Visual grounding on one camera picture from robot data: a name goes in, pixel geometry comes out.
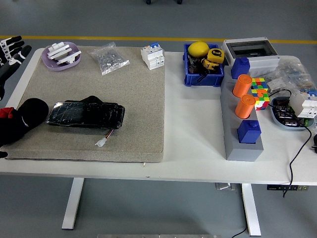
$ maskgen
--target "plastic bag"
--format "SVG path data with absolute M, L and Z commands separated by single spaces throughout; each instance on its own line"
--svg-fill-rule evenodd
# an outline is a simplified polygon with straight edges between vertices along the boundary
M 293 56 L 280 56 L 280 58 L 276 70 L 262 76 L 269 87 L 269 93 L 280 89 L 293 92 L 316 91 L 311 75 L 298 58 Z
M 114 42 L 88 52 L 100 66 L 102 75 L 130 64 L 116 50 Z

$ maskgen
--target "gray floor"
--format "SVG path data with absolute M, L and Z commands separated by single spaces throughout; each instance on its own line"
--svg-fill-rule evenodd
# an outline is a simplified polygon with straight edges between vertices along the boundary
M 268 37 L 317 39 L 317 1 L 254 0 L 5 0 L 0 37 L 170 37 L 166 51 L 183 51 L 177 38 Z M 31 54 L 61 40 L 26 39 Z M 110 40 L 70 40 L 101 46 Z M 142 47 L 152 40 L 116 40 Z M 279 55 L 298 57 L 317 78 L 317 44 L 273 43 Z M 29 61 L 5 85 L 4 107 Z M 213 183 L 86 179 L 73 231 L 61 230 L 71 178 L 0 176 L 0 237 L 95 238 L 97 234 L 217 234 L 232 237 L 245 228 L 241 190 L 217 191 Z M 253 185 L 264 238 L 317 237 L 317 188 L 267 191 Z M 248 237 L 245 232 L 238 237 Z

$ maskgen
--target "white robotic hand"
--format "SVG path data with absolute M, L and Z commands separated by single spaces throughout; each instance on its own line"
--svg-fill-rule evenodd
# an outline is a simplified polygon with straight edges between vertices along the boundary
M 0 101 L 4 97 L 5 82 L 17 71 L 31 51 L 30 46 L 24 46 L 21 36 L 0 41 Z
M 18 53 L 23 45 L 24 41 L 22 41 L 21 36 L 15 36 L 0 41 L 0 67 Z

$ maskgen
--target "purple bowl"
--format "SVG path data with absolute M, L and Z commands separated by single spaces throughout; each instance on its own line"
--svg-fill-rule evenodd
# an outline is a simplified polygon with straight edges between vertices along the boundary
M 68 52 L 69 55 L 76 53 L 76 52 L 79 52 L 78 47 L 74 43 L 64 42 L 64 44 L 69 45 L 69 47 L 72 49 L 70 52 Z M 75 66 L 76 64 L 78 64 L 80 61 L 81 54 L 79 54 L 78 56 L 75 57 L 74 63 L 62 63 L 62 64 L 58 65 L 57 60 L 48 58 L 49 47 L 51 47 L 51 46 L 47 46 L 44 49 L 44 51 L 42 52 L 41 58 L 43 60 L 43 63 L 45 64 L 45 66 L 53 71 L 61 71 L 61 70 L 67 69 L 67 68 L 71 68 L 71 67 Z

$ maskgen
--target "felt pad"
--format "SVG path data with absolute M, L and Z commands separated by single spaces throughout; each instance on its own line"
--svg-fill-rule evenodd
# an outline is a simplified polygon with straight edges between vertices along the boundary
M 50 110 L 56 102 L 80 101 L 91 95 L 103 102 L 125 107 L 123 125 L 103 147 L 95 145 L 105 136 L 102 129 L 51 126 L 45 122 L 22 139 L 1 148 L 7 159 L 77 160 L 111 162 L 160 162 L 163 157 L 164 66 L 149 70 L 141 48 L 117 47 L 130 61 L 102 76 L 88 54 L 96 47 L 78 47 L 80 62 L 63 71 L 51 71 L 41 59 L 23 94 L 44 100 Z

